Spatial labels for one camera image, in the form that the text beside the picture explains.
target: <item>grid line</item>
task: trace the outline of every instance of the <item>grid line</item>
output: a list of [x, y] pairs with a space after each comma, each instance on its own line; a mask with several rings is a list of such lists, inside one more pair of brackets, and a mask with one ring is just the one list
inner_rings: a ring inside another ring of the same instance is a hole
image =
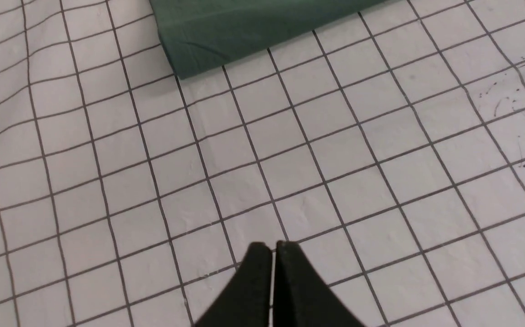
[[[131, 89], [131, 82], [129, 80], [129, 74], [127, 74], [127, 68], [125, 66], [125, 60], [123, 59], [123, 52], [121, 50], [121, 45], [119, 44], [119, 37], [117, 36], [117, 29], [115, 28], [115, 22], [113, 20], [113, 15], [111, 13], [111, 9], [110, 9], [110, 6], [109, 6], [109, 0], [105, 0], [105, 5], [106, 5], [107, 11], [109, 13], [109, 19], [111, 21], [111, 26], [113, 27], [113, 36], [115, 37], [115, 43], [117, 44], [117, 50], [119, 52], [119, 58], [121, 60], [121, 65], [123, 66], [123, 73], [125, 74], [125, 80], [127, 81], [127, 89], [129, 91], [129, 96], [130, 96], [130, 99], [131, 99], [131, 103], [133, 104], [133, 111], [135, 112], [135, 119], [137, 120], [137, 125], [136, 126], [139, 129], [139, 133], [140, 133], [140, 136], [141, 136], [141, 142], [143, 143], [145, 156], [147, 158], [147, 164], [148, 164], [148, 166], [150, 168], [150, 174], [151, 174], [152, 182], [154, 184], [155, 194], [157, 195], [157, 197], [159, 197], [159, 186], [157, 184], [157, 179], [155, 178], [155, 171], [154, 171], [154, 167], [153, 167], [153, 164], [152, 164], [152, 159], [150, 159], [150, 152], [148, 150], [147, 142], [146, 142], [146, 139], [145, 139], [145, 135], [143, 133], [143, 128], [142, 128], [142, 125], [141, 125], [139, 112], [137, 110], [137, 104], [135, 103], [135, 97], [133, 96], [133, 91]], [[163, 224], [165, 225], [167, 239], [171, 240], [171, 232], [169, 230], [169, 224], [167, 223], [167, 217], [165, 216], [165, 211], [163, 211], [163, 204], [162, 204], [162, 202], [159, 199], [157, 200], [157, 203], [158, 203], [158, 207], [159, 207], [159, 213], [161, 214], [161, 217], [163, 219]], [[171, 242], [171, 241], [169, 242], [169, 247], [171, 249], [171, 257], [173, 258], [173, 264], [175, 265], [175, 273], [177, 273], [177, 279], [178, 279], [179, 284], [180, 284], [181, 294], [182, 294], [183, 299], [184, 299], [185, 310], [187, 311], [188, 318], [191, 321], [192, 319], [191, 319], [190, 307], [188, 306], [187, 294], [185, 293], [185, 289], [184, 289], [184, 286], [183, 286], [183, 279], [181, 278], [180, 265], [179, 265], [179, 263], [177, 261], [177, 255], [175, 254], [175, 249], [174, 249], [174, 246], [173, 246], [173, 242]], [[131, 319], [131, 327], [134, 327], [134, 325], [133, 325], [133, 316], [131, 315], [131, 308], [130, 308], [130, 306], [127, 307], [127, 310], [129, 311], [129, 315], [130, 315], [130, 319]]]
[[[64, 12], [64, 5], [62, 3], [62, 0], [58, 0], [58, 2], [60, 3], [60, 11], [62, 13], [62, 19], [63, 19], [63, 21], [65, 23], [66, 37], [70, 41], [70, 33], [69, 33], [69, 27], [68, 27], [67, 21], [66, 21], [65, 12]], [[88, 115], [88, 110], [86, 108], [86, 100], [85, 100], [85, 97], [84, 97], [84, 91], [82, 90], [82, 83], [81, 83], [81, 80], [80, 80], [79, 68], [77, 67], [77, 60], [76, 60], [76, 57], [75, 57], [75, 50], [73, 50], [73, 45], [70, 42], [69, 42], [69, 48], [70, 48], [70, 54], [71, 54], [71, 56], [73, 58], [73, 65], [74, 65], [74, 68], [75, 68], [75, 75], [76, 75], [76, 79], [77, 79], [77, 84], [79, 85], [79, 89], [80, 89], [81, 101], [82, 101], [82, 106], [83, 106], [82, 109], [83, 109], [84, 114], [85, 114], [86, 125], [88, 126], [89, 137], [90, 137], [90, 139], [93, 139], [94, 136], [93, 136], [93, 133], [92, 133], [92, 127], [90, 126], [90, 118], [89, 118], [89, 115]], [[97, 154], [97, 151], [96, 151], [95, 143], [91, 143], [91, 145], [92, 145], [93, 156], [95, 158], [95, 163], [96, 163], [96, 171], [97, 171], [97, 174], [99, 176], [100, 192], [101, 192], [101, 194], [103, 196], [103, 201], [104, 201], [104, 205], [105, 205], [105, 213], [108, 216], [107, 224], [109, 226], [109, 232], [111, 234], [111, 239], [113, 241], [113, 250], [115, 251], [115, 258], [117, 258], [117, 267], [119, 269], [119, 277], [121, 279], [121, 287], [122, 287], [122, 290], [123, 290], [123, 297], [125, 298], [125, 304], [129, 305], [129, 296], [127, 296], [127, 288], [125, 287], [125, 276], [123, 275], [123, 267], [121, 266], [121, 260], [119, 259], [119, 249], [117, 248], [117, 241], [115, 239], [115, 232], [113, 230], [113, 226], [111, 225], [111, 219], [109, 217], [110, 211], [109, 211], [109, 203], [107, 201], [107, 195], [106, 195], [106, 192], [105, 192], [105, 184], [103, 182], [103, 179], [101, 178], [99, 157], [98, 157], [98, 154]], [[131, 308], [130, 307], [127, 307], [127, 314], [129, 315], [129, 321], [131, 323], [131, 327], [135, 327], [135, 325], [133, 323], [133, 315], [131, 314]]]

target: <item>white surface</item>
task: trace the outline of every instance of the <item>white surface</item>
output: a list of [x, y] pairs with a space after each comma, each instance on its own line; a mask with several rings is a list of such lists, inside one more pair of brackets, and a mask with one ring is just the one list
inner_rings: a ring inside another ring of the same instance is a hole
[[525, 327], [525, 0], [386, 2], [179, 86], [148, 0], [21, 1], [0, 327], [188, 326], [285, 238], [369, 327]]

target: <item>folded fabric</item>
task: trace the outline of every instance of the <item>folded fabric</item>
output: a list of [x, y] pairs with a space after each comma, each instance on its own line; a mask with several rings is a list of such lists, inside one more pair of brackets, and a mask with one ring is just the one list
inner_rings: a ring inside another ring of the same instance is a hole
[[383, 0], [150, 0], [181, 79], [285, 42]]

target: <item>green fabric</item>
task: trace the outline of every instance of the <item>green fabric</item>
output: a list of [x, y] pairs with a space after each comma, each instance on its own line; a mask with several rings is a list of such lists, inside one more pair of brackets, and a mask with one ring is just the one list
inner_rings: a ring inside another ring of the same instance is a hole
[[150, 0], [173, 71], [185, 79], [383, 0]]

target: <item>dark green cloth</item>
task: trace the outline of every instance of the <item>dark green cloth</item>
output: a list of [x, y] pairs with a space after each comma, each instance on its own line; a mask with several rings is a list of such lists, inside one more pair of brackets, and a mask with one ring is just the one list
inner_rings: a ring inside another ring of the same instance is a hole
[[150, 0], [182, 79], [244, 58], [383, 0]]

